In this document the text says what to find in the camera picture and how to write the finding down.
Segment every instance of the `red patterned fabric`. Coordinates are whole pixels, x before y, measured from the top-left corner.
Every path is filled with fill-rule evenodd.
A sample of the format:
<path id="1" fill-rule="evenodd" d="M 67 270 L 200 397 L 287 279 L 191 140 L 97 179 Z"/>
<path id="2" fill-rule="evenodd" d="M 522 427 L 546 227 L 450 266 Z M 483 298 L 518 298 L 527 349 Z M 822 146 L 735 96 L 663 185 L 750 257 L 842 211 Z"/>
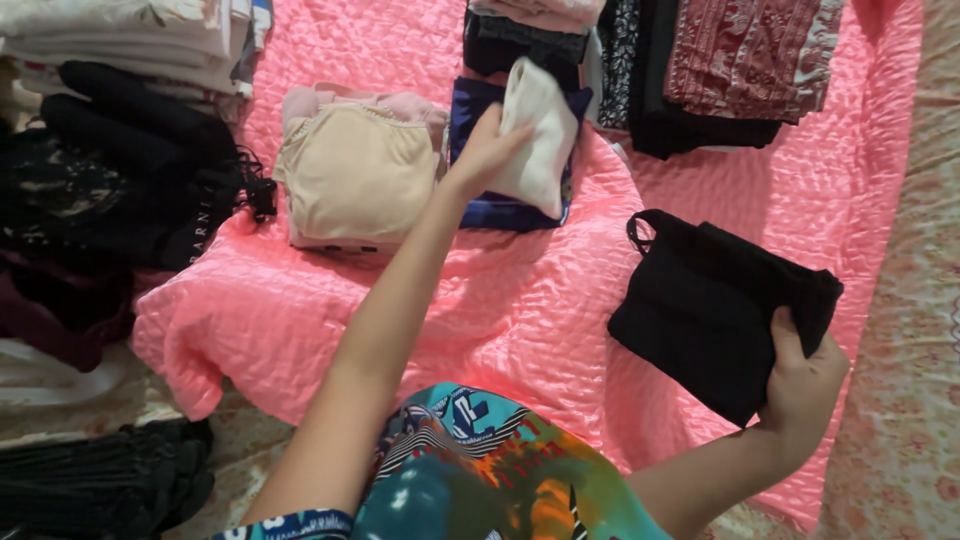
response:
<path id="1" fill-rule="evenodd" d="M 844 0 L 680 0 L 663 95 L 697 114 L 796 123 L 823 109 Z"/>

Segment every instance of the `person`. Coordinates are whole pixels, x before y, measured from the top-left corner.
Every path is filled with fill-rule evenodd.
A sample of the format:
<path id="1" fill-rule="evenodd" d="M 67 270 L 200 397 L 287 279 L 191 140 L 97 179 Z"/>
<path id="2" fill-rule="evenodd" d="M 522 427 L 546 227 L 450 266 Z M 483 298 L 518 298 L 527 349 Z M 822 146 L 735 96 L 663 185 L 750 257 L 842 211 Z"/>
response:
<path id="1" fill-rule="evenodd" d="M 353 315 L 244 525 L 216 538 L 685 540 L 813 454 L 850 362 L 829 335 L 804 358 L 783 307 L 760 421 L 625 479 L 549 419 L 483 389 L 439 384 L 390 416 L 467 202 L 531 136 L 501 135 L 501 112 L 479 119 Z"/>

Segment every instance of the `pink quilted bedspread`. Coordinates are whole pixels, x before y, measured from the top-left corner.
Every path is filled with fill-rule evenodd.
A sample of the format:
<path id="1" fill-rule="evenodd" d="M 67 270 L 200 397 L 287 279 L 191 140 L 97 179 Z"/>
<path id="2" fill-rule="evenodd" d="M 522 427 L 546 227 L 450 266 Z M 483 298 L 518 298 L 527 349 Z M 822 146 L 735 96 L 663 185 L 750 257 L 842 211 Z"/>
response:
<path id="1" fill-rule="evenodd" d="M 460 72 L 462 1 L 276 3 L 243 133 L 268 169 L 290 86 L 328 80 L 410 90 L 449 105 Z M 644 206 L 638 187 L 649 208 L 710 220 L 831 269 L 847 285 L 833 330 L 854 355 L 903 177 L 920 4 L 851 0 L 827 110 L 785 129 L 773 148 L 697 151 L 668 163 L 632 157 L 631 178 L 600 136 L 585 130 L 565 226 L 458 234 L 400 393 L 441 380 L 488 388 L 552 418 L 623 470 L 729 432 L 607 335 L 638 262 L 624 232 Z M 137 303 L 133 347 L 193 418 L 214 409 L 226 375 L 256 406 L 296 424 L 382 269 L 375 257 L 325 258 L 288 247 L 280 212 L 259 228 L 246 213 L 234 216 L 200 260 Z M 758 499 L 811 528 L 830 442 Z"/>

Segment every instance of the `colorful printed top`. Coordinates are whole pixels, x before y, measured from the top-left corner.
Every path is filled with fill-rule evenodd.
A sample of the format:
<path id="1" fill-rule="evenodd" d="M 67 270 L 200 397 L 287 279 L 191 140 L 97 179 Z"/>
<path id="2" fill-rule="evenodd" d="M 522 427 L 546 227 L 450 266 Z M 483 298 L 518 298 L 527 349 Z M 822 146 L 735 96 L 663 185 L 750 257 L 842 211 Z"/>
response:
<path id="1" fill-rule="evenodd" d="M 306 510 L 213 540 L 669 540 L 615 467 L 536 412 L 445 382 L 380 434 L 356 520 Z"/>

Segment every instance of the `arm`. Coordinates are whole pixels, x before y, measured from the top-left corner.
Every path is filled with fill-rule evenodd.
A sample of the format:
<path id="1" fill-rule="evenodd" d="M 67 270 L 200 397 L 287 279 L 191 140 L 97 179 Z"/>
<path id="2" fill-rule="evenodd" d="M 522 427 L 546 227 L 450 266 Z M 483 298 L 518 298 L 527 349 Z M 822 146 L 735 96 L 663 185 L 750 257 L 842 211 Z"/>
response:
<path id="1" fill-rule="evenodd" d="M 400 250 L 360 304 L 290 446 L 243 524 L 308 508 L 355 515 L 376 437 L 390 413 L 467 202 L 503 169 L 529 130 L 499 136 L 500 108 L 478 121 Z"/>
<path id="2" fill-rule="evenodd" d="M 731 506 L 800 469 L 827 431 L 850 361 L 829 334 L 804 358 L 786 308 L 774 315 L 771 332 L 777 363 L 760 422 L 627 477 L 675 540 L 695 538 Z"/>

